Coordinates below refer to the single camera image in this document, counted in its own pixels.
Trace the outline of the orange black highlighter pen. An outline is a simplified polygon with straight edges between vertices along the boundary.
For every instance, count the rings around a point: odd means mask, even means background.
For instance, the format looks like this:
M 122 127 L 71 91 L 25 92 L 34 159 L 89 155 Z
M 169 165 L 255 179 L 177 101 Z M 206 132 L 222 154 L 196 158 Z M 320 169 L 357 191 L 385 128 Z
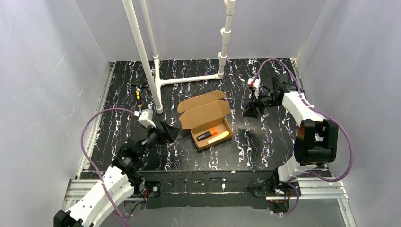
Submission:
M 201 140 L 216 136 L 217 133 L 218 133 L 217 129 L 211 129 L 211 130 L 197 136 L 196 139 L 197 139 L 197 141 L 201 141 Z

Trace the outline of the white yellow marker pen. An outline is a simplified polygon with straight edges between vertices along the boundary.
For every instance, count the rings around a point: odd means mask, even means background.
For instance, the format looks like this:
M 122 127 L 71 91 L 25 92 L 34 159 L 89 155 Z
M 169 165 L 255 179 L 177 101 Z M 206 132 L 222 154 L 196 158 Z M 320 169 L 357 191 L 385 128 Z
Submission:
M 207 141 L 208 145 L 214 144 L 214 143 L 218 143 L 218 142 L 222 142 L 224 141 L 226 138 L 228 138 L 230 136 L 230 132 L 229 131 L 225 131 L 219 135 L 217 135 L 216 137 L 210 139 Z

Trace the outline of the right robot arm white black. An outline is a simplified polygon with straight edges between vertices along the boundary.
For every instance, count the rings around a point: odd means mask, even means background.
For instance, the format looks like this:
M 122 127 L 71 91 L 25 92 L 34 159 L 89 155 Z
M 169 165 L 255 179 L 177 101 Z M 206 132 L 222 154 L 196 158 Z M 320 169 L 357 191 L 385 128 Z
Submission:
M 293 155 L 277 168 L 277 177 L 281 182 L 293 182 L 301 174 L 335 160 L 339 128 L 311 110 L 304 94 L 290 84 L 286 75 L 278 75 L 272 82 L 273 88 L 269 89 L 259 79 L 248 79 L 251 100 L 244 108 L 243 117 L 260 118 L 268 107 L 283 106 L 289 111 L 298 125 L 298 133 Z

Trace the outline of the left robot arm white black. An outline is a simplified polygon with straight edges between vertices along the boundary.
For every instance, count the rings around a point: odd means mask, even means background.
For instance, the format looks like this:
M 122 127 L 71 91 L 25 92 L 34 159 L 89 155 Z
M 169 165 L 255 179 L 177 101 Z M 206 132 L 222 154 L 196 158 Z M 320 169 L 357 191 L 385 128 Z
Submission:
M 67 211 L 59 210 L 54 218 L 55 227 L 98 227 L 118 206 L 136 191 L 143 191 L 145 179 L 138 172 L 146 154 L 156 145 L 173 143 L 180 128 L 159 121 L 147 127 L 147 135 L 138 141 L 128 138 L 100 180 Z

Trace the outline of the brown cardboard box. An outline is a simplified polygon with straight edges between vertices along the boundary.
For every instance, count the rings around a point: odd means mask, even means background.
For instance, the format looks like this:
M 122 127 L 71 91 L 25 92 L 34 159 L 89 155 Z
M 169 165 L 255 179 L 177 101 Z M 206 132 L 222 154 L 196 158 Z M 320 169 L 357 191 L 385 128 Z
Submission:
M 181 114 L 179 120 L 182 128 L 190 131 L 198 151 L 203 151 L 221 143 L 208 145 L 207 141 L 225 131 L 229 131 L 230 136 L 224 141 L 233 137 L 232 127 L 226 118 L 227 115 L 231 114 L 231 109 L 229 102 L 225 98 L 226 94 L 223 91 L 215 90 L 191 97 L 179 103 L 177 111 Z M 217 129 L 216 136 L 197 141 L 197 136 L 211 129 Z

